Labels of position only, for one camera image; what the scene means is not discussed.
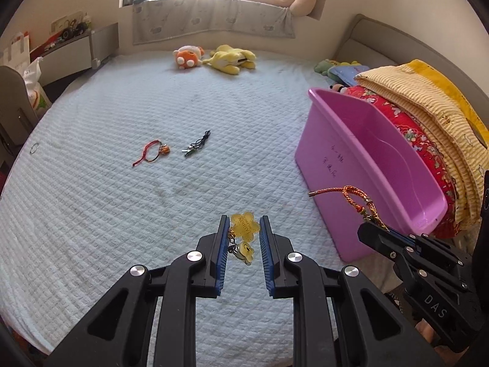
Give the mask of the orange braided cord charm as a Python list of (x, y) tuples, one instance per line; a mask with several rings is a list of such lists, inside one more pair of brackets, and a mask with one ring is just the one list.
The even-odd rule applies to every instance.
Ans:
[(369, 221), (378, 227), (381, 227), (381, 229), (389, 231), (387, 225), (381, 220), (374, 201), (372, 201), (370, 196), (363, 190), (353, 186), (328, 187), (310, 191), (307, 194), (309, 197), (315, 197), (327, 193), (341, 193), (349, 205), (362, 216), (364, 221)]

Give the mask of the red floral quilt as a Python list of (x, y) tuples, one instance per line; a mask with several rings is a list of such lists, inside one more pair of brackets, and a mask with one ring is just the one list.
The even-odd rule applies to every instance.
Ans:
[(433, 231), (433, 235), (439, 239), (454, 238), (460, 231), (459, 224), (455, 222), (456, 200), (458, 196), (453, 180), (444, 163), (443, 155), (439, 152), (435, 143), (427, 136), (420, 124), (409, 113), (386, 98), (376, 94), (374, 91), (356, 85), (353, 87), (343, 87), (341, 92), (345, 95), (362, 99), (380, 110), (397, 128), (407, 143), (410, 144), (410, 147), (420, 156), (439, 185), (439, 188), (444, 193), (447, 201), (447, 212)]

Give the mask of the purple plastic tub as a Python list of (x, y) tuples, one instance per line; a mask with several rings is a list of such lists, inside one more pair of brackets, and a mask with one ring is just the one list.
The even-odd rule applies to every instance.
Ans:
[(432, 232), (447, 201), (422, 158), (372, 104), (332, 90), (308, 91), (312, 105), (295, 153), (308, 189), (356, 187), (398, 232)]

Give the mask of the yellow striped folded blanket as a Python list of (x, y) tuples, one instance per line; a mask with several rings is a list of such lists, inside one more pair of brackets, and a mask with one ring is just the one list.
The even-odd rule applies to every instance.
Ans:
[(479, 219), (488, 169), (488, 129), (463, 93), (418, 59), (363, 71), (355, 80), (417, 119), (454, 181), (456, 225), (473, 226)]

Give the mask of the green plush toy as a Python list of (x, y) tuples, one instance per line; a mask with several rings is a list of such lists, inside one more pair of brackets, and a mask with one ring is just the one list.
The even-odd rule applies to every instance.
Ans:
[(334, 60), (323, 60), (320, 61), (318, 64), (314, 66), (314, 71), (321, 76), (326, 76), (329, 77), (330, 79), (334, 80), (335, 82), (339, 82), (339, 77), (336, 76), (335, 74), (330, 74), (329, 70), (331, 70), (332, 67), (335, 66), (345, 66), (345, 65), (360, 65), (361, 63), (358, 61), (352, 61), (352, 62), (338, 62)]

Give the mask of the grey bed headboard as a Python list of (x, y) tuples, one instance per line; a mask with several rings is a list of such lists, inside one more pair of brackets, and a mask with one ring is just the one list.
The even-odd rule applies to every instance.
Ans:
[(358, 61), (370, 68), (401, 65), (418, 59), (431, 65), (453, 83), (464, 73), (453, 62), (419, 39), (365, 15), (354, 16), (332, 58)]

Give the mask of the yellow plush toy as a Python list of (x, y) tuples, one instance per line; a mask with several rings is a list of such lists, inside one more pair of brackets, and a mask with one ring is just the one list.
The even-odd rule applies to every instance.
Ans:
[(233, 48), (229, 45), (221, 45), (210, 52), (210, 57), (202, 61), (227, 75), (237, 76), (241, 68), (254, 70), (256, 68), (256, 56), (250, 50)]

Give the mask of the white plastic bag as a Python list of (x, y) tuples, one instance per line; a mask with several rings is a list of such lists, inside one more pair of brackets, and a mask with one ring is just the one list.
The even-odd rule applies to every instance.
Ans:
[(42, 57), (37, 57), (27, 66), (22, 76), (26, 84), (27, 96), (37, 118), (42, 118), (52, 105), (39, 82), (42, 75), (41, 62)]

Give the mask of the orange plush toy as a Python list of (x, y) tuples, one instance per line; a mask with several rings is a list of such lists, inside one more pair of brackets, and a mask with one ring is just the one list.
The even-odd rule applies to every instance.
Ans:
[(174, 50), (173, 57), (180, 70), (191, 69), (202, 65), (205, 50), (200, 46), (182, 46)]

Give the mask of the grey bedside cabinet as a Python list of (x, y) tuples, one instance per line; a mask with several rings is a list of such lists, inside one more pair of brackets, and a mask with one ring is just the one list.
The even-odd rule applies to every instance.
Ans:
[(76, 73), (97, 70), (103, 61), (119, 49), (119, 24), (91, 29), (86, 22), (66, 20), (41, 45), (31, 51), (30, 58), (41, 57), (42, 86)]

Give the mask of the white paper bag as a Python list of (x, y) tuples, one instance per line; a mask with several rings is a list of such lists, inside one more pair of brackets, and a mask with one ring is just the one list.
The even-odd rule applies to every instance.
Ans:
[(30, 65), (30, 37), (27, 32), (19, 32), (1, 53), (1, 65), (8, 66), (20, 74)]

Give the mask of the grey window seat cloth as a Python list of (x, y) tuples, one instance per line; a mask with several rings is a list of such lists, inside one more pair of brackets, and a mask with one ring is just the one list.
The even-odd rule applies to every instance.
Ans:
[(287, 8), (245, 0), (148, 0), (133, 5), (133, 44), (202, 32), (295, 38)]

